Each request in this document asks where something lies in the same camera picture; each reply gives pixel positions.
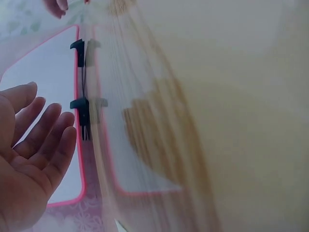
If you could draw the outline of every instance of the beige wall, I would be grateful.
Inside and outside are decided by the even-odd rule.
[[[181,81],[224,231],[307,231],[309,5],[140,0]]]

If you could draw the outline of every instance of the pink border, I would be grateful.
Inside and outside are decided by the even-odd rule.
[[[92,35],[93,38],[96,39],[96,32],[95,32],[95,28],[100,27],[102,29],[109,29],[108,27],[104,27],[104,26],[100,26],[100,25],[94,25],[92,27]],[[99,70],[98,70],[98,59],[97,59],[97,53],[96,51],[94,52],[94,60],[95,60],[95,71],[96,71],[96,76],[97,76],[97,83],[98,83],[98,91],[100,94],[100,97],[102,97],[102,93],[101,93],[101,83],[100,83],[100,78],[99,78]],[[108,161],[110,162],[110,166],[111,166],[111,173],[112,173],[112,179],[113,182],[115,184],[116,189],[122,194],[122,195],[126,195],[126,196],[130,196],[130,197],[144,197],[144,196],[157,196],[157,195],[162,195],[162,194],[166,194],[166,193],[172,193],[172,194],[179,194],[181,192],[181,190],[162,190],[162,191],[152,191],[152,192],[128,192],[126,190],[124,190],[118,179],[116,178],[115,175],[115,168],[114,168],[114,163],[113,163],[113,159],[112,159],[112,153],[111,153],[111,146],[110,146],[110,140],[108,137],[108,132],[107,132],[107,127],[106,127],[106,121],[105,121],[105,117],[102,117],[102,129],[103,129],[103,133],[104,133],[104,140],[106,143],[106,149],[107,149],[107,158]]]
[[[56,37],[57,35],[59,35],[60,33],[66,31],[67,29],[71,28],[71,27],[76,27],[76,40],[78,40],[79,38],[79,26],[78,25],[72,25],[69,26],[67,28],[64,28],[63,30],[59,31],[58,33],[56,33],[55,35],[53,35],[52,37],[50,37],[49,39],[45,40],[44,42],[40,43],[39,45],[37,45],[36,47],[34,47],[33,49],[31,49],[30,51],[28,51],[27,53],[25,53],[21,58],[19,58],[18,60],[16,60],[12,65],[10,65],[5,72],[10,69],[15,63],[17,63],[19,60],[21,60],[23,57],[25,57],[26,55],[28,55],[30,52],[32,52],[33,50],[35,50],[36,48],[38,48],[39,46],[41,46],[42,44],[44,44],[45,42],[49,41],[50,39]],[[75,88],[75,92],[74,92],[74,98],[78,99],[78,67],[77,67],[77,51],[75,51],[75,65],[74,65],[74,88]],[[78,111],[77,109],[75,109],[75,122],[79,121],[79,116],[78,116]],[[68,201],[63,201],[63,202],[57,202],[57,203],[50,203],[47,205],[47,207],[55,207],[55,206],[63,206],[63,205],[67,205],[67,204],[73,204],[73,203],[77,203],[79,202],[86,194],[86,182],[85,182],[85,176],[84,176],[84,164],[83,164],[83,156],[82,156],[82,144],[80,141],[81,138],[81,128],[78,126],[76,127],[76,132],[77,132],[77,152],[78,152],[78,161],[79,161],[79,168],[80,168],[80,174],[81,174],[81,182],[82,182],[82,190],[80,195],[73,199],[73,200],[68,200]]]

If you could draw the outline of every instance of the finger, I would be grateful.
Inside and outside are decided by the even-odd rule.
[[[37,95],[38,86],[34,82],[0,91],[0,97],[5,97],[14,108],[15,114],[30,105]]]
[[[23,137],[25,132],[42,111],[45,102],[45,98],[35,98],[29,106],[16,115],[15,131],[11,147],[15,146],[20,138]]]
[[[26,159],[38,152],[61,113],[61,105],[53,103],[47,107],[38,123],[32,128],[24,141],[14,150]]]
[[[63,11],[68,10],[68,0],[57,0],[57,3],[61,10]]]
[[[68,167],[71,163],[76,144],[76,129],[74,127],[68,127],[64,130],[60,140],[59,147],[50,161],[49,165],[43,169],[49,179],[54,193],[56,188],[62,181]]]
[[[43,0],[46,9],[55,17],[61,19],[65,12],[60,9],[56,0]]]
[[[74,114],[64,112],[57,120],[54,128],[45,139],[38,153],[29,158],[31,164],[38,167],[40,170],[45,168],[53,157],[54,153],[56,152],[64,130],[68,127],[73,126],[73,124]]]

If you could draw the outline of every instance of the palm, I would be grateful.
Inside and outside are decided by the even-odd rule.
[[[35,98],[36,89],[32,84],[0,92],[0,231],[23,229],[40,218],[74,153],[74,115],[60,115],[58,104],[16,144],[45,104]]]

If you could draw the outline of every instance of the black clip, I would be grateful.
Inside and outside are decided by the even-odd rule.
[[[71,44],[70,49],[75,48],[77,51],[77,66],[84,66],[85,42],[80,39]]]
[[[83,97],[71,101],[70,109],[77,109],[79,116],[79,125],[82,127],[83,140],[90,140],[90,114],[89,101]]]

